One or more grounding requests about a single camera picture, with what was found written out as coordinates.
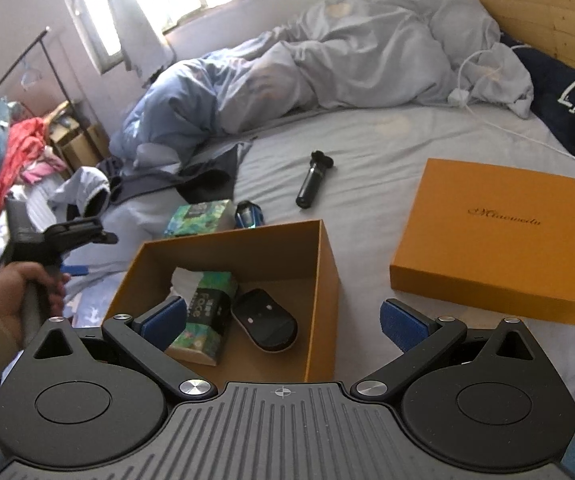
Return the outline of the black blue car key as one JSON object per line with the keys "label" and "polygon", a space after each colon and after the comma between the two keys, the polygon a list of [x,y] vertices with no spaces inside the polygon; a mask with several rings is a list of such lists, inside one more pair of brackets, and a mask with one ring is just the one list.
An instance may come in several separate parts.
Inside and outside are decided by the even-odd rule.
{"label": "black blue car key", "polygon": [[242,200],[236,206],[235,225],[237,229],[257,229],[264,226],[261,208],[250,200]]}

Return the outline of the navy printed pillow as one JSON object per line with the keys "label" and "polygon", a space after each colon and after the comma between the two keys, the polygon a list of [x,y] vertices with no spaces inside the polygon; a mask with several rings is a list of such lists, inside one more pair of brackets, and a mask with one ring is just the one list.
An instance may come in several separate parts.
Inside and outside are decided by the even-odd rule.
{"label": "navy printed pillow", "polygon": [[534,85],[531,111],[575,156],[575,68],[508,34],[501,41],[522,61]]}

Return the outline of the white charger plug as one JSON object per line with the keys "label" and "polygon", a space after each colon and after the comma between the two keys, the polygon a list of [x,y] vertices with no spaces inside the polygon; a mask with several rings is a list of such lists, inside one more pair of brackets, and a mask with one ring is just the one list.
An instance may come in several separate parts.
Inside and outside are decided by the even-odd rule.
{"label": "white charger plug", "polygon": [[455,88],[448,96],[448,104],[455,107],[466,107],[470,101],[470,91],[465,89]]}

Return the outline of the grey blue duvet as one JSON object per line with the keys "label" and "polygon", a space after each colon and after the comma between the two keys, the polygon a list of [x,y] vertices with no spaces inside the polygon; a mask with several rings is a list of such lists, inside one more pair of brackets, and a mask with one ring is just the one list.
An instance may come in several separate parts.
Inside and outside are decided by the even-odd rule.
{"label": "grey blue duvet", "polygon": [[470,101],[526,117],[528,70],[501,41],[479,0],[323,0],[231,49],[171,65],[110,139],[133,160],[147,143],[181,162],[213,136],[241,134],[287,115]]}

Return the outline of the black computer mouse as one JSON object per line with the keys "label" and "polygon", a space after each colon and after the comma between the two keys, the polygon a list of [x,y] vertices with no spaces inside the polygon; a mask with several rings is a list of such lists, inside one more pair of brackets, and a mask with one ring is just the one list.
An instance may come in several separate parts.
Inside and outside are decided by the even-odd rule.
{"label": "black computer mouse", "polygon": [[278,353],[291,348],[298,337],[298,322],[264,289],[244,292],[234,300],[233,320],[260,350]]}

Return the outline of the red floral blanket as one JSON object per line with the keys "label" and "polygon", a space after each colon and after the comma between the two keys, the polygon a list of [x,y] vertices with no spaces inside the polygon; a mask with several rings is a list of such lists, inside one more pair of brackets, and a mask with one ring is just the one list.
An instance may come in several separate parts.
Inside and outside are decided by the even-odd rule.
{"label": "red floral blanket", "polygon": [[4,198],[27,166],[38,159],[45,148],[45,123],[40,117],[16,122],[8,133],[7,152],[0,171],[0,213]]}

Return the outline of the grey jacket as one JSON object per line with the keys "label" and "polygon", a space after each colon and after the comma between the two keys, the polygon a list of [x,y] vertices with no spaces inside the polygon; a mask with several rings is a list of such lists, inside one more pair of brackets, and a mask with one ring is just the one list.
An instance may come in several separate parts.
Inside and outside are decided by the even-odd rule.
{"label": "grey jacket", "polygon": [[188,204],[229,200],[238,166],[251,147],[249,142],[225,145],[185,166],[171,148],[143,144],[132,166],[112,156],[95,167],[79,168],[48,196],[48,206],[65,221],[97,217],[110,206],[167,190]]}

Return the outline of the brown cardboard boxes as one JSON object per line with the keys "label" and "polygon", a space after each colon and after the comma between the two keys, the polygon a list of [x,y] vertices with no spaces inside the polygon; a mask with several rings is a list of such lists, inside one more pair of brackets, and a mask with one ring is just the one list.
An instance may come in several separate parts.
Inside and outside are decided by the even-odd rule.
{"label": "brown cardboard boxes", "polygon": [[43,116],[46,140],[66,164],[68,174],[81,166],[96,166],[109,156],[109,140],[102,126],[86,118],[79,122],[74,115],[72,106],[64,101]]}

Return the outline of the green tissue pack in box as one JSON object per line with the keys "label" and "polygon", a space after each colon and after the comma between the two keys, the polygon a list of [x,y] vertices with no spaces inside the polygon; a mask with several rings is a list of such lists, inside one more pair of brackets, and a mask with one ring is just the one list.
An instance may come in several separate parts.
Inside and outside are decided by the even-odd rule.
{"label": "green tissue pack in box", "polygon": [[185,300],[186,322],[166,353],[179,361],[216,366],[231,324],[237,289],[231,272],[176,268],[170,295]]}

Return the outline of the black clothes rack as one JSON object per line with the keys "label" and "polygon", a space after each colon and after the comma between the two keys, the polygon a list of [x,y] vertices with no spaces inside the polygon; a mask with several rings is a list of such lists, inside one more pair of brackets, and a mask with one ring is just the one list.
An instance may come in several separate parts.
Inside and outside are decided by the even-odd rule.
{"label": "black clothes rack", "polygon": [[73,99],[71,99],[69,92],[65,88],[63,79],[60,76],[58,70],[56,70],[55,63],[52,60],[52,56],[50,55],[50,52],[48,52],[48,47],[45,43],[46,37],[51,32],[52,28],[50,26],[45,26],[45,28],[42,29],[37,34],[37,36],[35,36],[33,40],[30,41],[30,44],[28,44],[28,46],[22,50],[22,53],[14,59],[14,62],[8,66],[8,69],[0,78],[0,90],[10,79],[10,77],[13,76],[14,73],[16,73],[18,70],[22,71],[22,76],[20,76],[18,84],[20,85],[20,88],[22,88],[22,90],[25,92],[28,92],[31,87],[35,86],[42,80],[42,72],[29,62],[30,54],[34,50],[39,49],[45,61],[48,63],[48,69],[51,71],[51,75],[57,84],[58,90],[60,90],[60,93],[64,98],[66,112],[69,112],[71,116],[78,117],[79,114],[77,104]]}

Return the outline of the white radiator heater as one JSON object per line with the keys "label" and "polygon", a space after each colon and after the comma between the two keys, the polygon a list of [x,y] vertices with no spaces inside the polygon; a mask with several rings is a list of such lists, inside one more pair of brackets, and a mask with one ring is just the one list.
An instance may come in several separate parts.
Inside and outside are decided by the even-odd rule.
{"label": "white radiator heater", "polygon": [[15,184],[10,194],[16,200],[26,203],[27,214],[36,231],[43,232],[56,223],[56,215],[50,205],[56,187],[46,181],[33,185]]}

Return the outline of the green tissue pack on bed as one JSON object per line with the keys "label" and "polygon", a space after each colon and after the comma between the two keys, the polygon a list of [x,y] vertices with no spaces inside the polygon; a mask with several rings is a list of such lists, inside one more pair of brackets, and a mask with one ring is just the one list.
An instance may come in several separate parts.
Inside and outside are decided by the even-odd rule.
{"label": "green tissue pack on bed", "polygon": [[173,238],[230,231],[235,228],[234,214],[231,200],[184,205],[169,220],[164,236]]}

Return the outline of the orange box lid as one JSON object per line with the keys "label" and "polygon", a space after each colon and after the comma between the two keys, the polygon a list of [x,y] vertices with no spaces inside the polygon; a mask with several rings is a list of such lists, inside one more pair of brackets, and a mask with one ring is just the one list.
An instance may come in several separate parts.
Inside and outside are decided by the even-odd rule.
{"label": "orange box lid", "polygon": [[429,159],[389,275],[399,292],[575,325],[575,179]]}

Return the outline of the pink garment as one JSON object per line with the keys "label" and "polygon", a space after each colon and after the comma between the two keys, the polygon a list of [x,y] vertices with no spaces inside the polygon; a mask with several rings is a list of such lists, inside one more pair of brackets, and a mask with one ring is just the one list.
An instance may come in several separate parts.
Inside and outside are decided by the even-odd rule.
{"label": "pink garment", "polygon": [[37,160],[22,170],[20,178],[28,184],[37,184],[52,174],[66,171],[66,162],[52,152],[44,152]]}

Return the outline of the white hanging curtain cloth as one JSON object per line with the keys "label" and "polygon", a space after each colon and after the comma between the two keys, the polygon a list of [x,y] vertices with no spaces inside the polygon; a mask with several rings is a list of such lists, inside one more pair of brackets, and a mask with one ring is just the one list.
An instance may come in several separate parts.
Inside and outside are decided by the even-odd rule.
{"label": "white hanging curtain cloth", "polygon": [[107,0],[120,44],[124,66],[135,72],[143,87],[176,62],[176,53],[156,32],[136,0]]}

